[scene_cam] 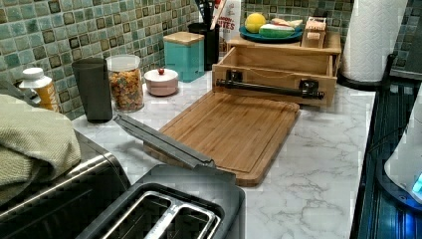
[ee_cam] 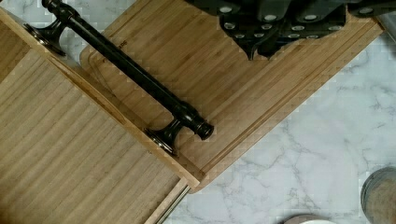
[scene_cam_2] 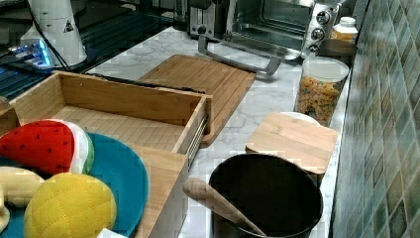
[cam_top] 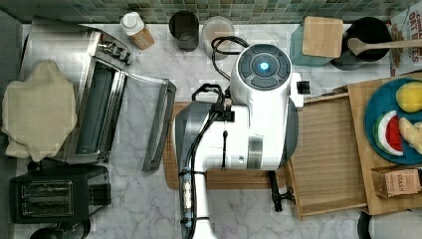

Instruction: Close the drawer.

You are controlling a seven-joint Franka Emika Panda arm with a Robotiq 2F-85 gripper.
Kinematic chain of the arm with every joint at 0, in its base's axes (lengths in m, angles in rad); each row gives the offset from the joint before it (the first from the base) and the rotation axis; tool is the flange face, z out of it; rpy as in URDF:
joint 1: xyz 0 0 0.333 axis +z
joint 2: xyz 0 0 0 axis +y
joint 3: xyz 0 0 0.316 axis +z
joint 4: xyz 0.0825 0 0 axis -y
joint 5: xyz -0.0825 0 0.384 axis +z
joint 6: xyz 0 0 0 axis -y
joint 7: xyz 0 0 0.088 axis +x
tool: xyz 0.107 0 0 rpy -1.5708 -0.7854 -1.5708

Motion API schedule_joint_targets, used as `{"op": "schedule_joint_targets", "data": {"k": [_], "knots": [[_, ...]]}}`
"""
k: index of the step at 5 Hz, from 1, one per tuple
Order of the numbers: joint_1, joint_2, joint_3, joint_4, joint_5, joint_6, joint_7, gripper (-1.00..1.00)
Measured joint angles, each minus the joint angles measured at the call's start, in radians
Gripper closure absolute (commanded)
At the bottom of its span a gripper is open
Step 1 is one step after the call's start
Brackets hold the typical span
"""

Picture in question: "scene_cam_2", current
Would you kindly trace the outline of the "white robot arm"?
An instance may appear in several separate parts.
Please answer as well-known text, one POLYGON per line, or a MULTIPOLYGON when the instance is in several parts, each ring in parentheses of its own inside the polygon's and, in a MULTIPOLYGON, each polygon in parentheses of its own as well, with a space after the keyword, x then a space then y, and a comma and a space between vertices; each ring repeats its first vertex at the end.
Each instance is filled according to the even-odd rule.
POLYGON ((24 44, 40 44, 40 56, 29 63, 38 68, 62 67, 57 53, 66 65, 77 65, 87 58, 75 26, 70 0, 28 0, 33 26, 23 35, 24 44))

